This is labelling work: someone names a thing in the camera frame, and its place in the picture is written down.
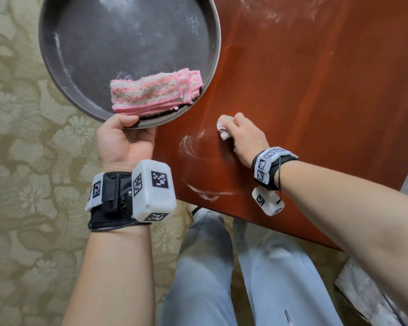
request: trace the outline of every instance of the dark round tray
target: dark round tray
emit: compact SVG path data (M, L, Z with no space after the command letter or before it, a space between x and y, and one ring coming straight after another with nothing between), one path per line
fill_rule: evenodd
M59 90L105 121L114 114L110 81L185 67L207 89L218 65L221 28L213 0L44 0L39 45ZM191 105L143 117L136 128L167 123Z

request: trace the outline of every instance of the pink and white towel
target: pink and white towel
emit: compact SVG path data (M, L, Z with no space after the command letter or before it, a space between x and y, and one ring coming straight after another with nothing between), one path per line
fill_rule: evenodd
M127 115L152 115L179 105L192 104L203 86L200 71L182 69L174 73L159 73L137 81L112 80L112 109Z

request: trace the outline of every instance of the light blue jeans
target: light blue jeans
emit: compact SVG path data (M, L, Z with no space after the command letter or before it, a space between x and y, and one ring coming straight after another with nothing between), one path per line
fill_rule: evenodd
M231 302L233 246L219 214L200 209L180 248L159 326L237 326ZM342 326L316 268L286 235L241 219L235 246L256 326Z

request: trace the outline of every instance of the wooden table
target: wooden table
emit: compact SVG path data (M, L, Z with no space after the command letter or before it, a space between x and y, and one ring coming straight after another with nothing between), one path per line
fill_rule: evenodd
M190 111L158 129L154 158L181 200L337 247L286 197L266 216L252 171L216 131L243 112L308 163L399 190L408 174L408 0L214 0L222 51Z

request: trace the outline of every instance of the patterned carpet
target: patterned carpet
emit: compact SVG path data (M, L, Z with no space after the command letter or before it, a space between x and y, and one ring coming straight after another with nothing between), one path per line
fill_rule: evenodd
M83 208L100 171L95 137L100 124L66 101L42 61L40 4L0 0L0 326L60 324L89 235ZM152 225L158 302L174 278L191 221L179 202L173 219ZM334 301L341 301L338 311L347 324L359 321L332 286L345 255L304 246ZM252 325L238 264L232 291L239 324Z

